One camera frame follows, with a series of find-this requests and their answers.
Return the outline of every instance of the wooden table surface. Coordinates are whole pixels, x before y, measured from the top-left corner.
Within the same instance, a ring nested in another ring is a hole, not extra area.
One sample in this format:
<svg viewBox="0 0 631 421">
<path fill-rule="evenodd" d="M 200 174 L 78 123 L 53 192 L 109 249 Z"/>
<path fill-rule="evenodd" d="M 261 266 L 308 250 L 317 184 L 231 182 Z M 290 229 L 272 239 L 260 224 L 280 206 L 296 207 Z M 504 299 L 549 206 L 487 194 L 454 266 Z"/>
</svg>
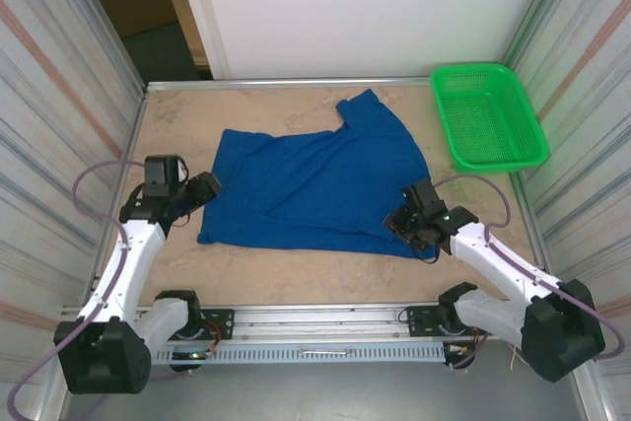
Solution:
<svg viewBox="0 0 631 421">
<path fill-rule="evenodd" d="M 358 88 L 163 91 L 150 95 L 133 158 L 180 154 L 191 175 L 210 170 L 226 128 L 274 136 L 334 130 L 335 106 L 360 94 Z M 374 91 L 405 124 L 423 152 L 432 180 L 455 173 L 428 87 L 385 87 Z M 497 236 L 532 261 L 528 239 L 507 175 L 493 180 L 510 197 L 514 220 Z M 129 173 L 126 197 L 143 179 Z M 439 193 L 448 206 L 462 205 L 482 222 L 502 221 L 504 208 L 482 182 L 460 179 Z M 195 290 L 203 305 L 343 304 L 435 301 L 462 281 L 502 296 L 479 273 L 444 253 L 438 263 L 342 251 L 276 250 L 196 242 L 202 212 L 172 229 L 154 261 L 141 297 L 150 304 L 166 289 Z"/>
</svg>

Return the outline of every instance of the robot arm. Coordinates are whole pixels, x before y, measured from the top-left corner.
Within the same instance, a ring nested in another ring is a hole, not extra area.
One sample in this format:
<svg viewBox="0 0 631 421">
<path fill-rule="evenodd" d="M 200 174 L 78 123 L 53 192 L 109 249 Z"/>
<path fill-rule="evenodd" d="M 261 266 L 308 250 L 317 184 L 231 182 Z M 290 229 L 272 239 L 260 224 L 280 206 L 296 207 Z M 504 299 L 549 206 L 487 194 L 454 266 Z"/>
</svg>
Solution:
<svg viewBox="0 0 631 421">
<path fill-rule="evenodd" d="M 438 246 L 468 263 L 508 298 L 492 298 L 470 283 L 457 285 L 439 298 L 444 327 L 451 332 L 478 327 L 505 339 L 520 348 L 530 366 L 550 382 L 604 350 L 598 322 L 540 283 L 559 288 L 593 309 L 585 285 L 578 280 L 563 283 L 492 235 L 487 242 L 477 217 L 462 207 L 448 210 L 428 179 L 403 189 L 403 196 L 406 205 L 387 216 L 387 228 L 412 248 Z"/>
<path fill-rule="evenodd" d="M 192 291 L 161 293 L 137 321 L 136 309 L 151 264 L 173 222 L 213 199 L 220 189 L 210 173 L 188 179 L 181 157 L 147 157 L 145 181 L 132 191 L 119 214 L 128 238 L 122 271 L 116 276 L 123 250 L 118 236 L 103 277 L 77 320 L 60 322 L 54 334 L 58 345 L 96 305 L 104 304 L 87 328 L 59 352 L 71 392 L 137 393 L 149 380 L 156 351 L 176 332 L 193 335 L 199 330 L 199 301 Z M 105 288 L 114 280 L 113 291 L 104 300 Z"/>
</svg>

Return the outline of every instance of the green plastic basket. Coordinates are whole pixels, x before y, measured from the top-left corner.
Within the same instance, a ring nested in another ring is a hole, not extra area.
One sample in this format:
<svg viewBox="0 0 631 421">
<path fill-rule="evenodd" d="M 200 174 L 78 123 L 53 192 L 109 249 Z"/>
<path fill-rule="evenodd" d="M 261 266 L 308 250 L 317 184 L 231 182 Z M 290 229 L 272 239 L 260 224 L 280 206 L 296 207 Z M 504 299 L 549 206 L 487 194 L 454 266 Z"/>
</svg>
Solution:
<svg viewBox="0 0 631 421">
<path fill-rule="evenodd" d="M 430 82 L 459 173 L 511 173 L 547 159 L 541 126 L 510 69 L 494 63 L 445 66 Z"/>
</svg>

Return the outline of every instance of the corrugated metal panel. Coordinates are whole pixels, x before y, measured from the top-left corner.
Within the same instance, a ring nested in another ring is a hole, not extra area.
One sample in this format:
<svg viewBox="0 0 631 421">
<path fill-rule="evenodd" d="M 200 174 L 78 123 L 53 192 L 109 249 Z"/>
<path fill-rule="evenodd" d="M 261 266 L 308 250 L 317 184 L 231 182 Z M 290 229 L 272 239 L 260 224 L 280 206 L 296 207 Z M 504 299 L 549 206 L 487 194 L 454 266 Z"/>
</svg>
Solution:
<svg viewBox="0 0 631 421">
<path fill-rule="evenodd" d="M 550 144 L 523 173 L 550 261 L 631 339 L 631 0 L 556 0 L 513 65 Z M 623 417 L 631 352 L 600 363 Z"/>
<path fill-rule="evenodd" d="M 105 232 L 74 211 L 70 187 L 87 166 L 125 153 L 143 91 L 93 0 L 0 0 L 0 45 L 4 399 L 50 347 L 61 307 L 82 303 Z M 108 210 L 119 179 L 102 170 L 81 198 Z M 42 383 L 39 375 L 21 391 L 25 414 Z"/>
</svg>

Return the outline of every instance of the blue t-shirt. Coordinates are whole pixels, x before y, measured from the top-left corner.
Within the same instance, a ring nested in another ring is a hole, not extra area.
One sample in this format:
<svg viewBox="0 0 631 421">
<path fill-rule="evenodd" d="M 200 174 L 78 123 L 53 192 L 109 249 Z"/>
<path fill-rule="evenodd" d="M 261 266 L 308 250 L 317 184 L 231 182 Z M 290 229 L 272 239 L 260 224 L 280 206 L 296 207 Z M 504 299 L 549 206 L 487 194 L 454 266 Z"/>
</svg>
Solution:
<svg viewBox="0 0 631 421">
<path fill-rule="evenodd" d="M 225 130 L 213 167 L 222 191 L 197 241 L 415 257 L 383 221 L 404 204 L 403 187 L 429 177 L 421 151 L 371 90 L 337 111 L 344 124 L 332 132 Z"/>
</svg>

